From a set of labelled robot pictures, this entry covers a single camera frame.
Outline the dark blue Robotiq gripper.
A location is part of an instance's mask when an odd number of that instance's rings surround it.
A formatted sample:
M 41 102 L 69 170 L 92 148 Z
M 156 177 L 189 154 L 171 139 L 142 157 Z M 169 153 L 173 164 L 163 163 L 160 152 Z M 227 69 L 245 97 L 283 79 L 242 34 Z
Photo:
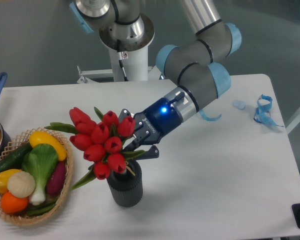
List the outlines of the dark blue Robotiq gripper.
M 159 157 L 159 149 L 153 144 L 158 144 L 164 136 L 182 123 L 181 114 L 175 105 L 176 101 L 176 99 L 168 100 L 162 97 L 136 114 L 126 108 L 121 110 L 118 116 L 119 123 L 126 117 L 132 117 L 135 120 L 136 138 L 121 151 L 125 160 L 146 160 Z M 140 145 L 152 146 L 148 150 L 137 150 Z

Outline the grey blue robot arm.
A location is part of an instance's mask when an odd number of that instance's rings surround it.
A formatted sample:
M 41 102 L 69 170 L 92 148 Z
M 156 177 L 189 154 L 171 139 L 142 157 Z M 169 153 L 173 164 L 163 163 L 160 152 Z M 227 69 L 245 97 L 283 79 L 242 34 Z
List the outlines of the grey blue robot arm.
M 181 1 L 196 40 L 185 48 L 164 46 L 155 65 L 175 89 L 133 115 L 134 139 L 123 149 L 127 160 L 159 156 L 157 143 L 219 98 L 231 86 L 219 61 L 241 45 L 239 29 L 224 23 L 211 0 Z M 73 0 L 70 10 L 86 33 L 97 32 L 110 56 L 116 82 L 148 78 L 148 46 L 155 30 L 137 0 Z

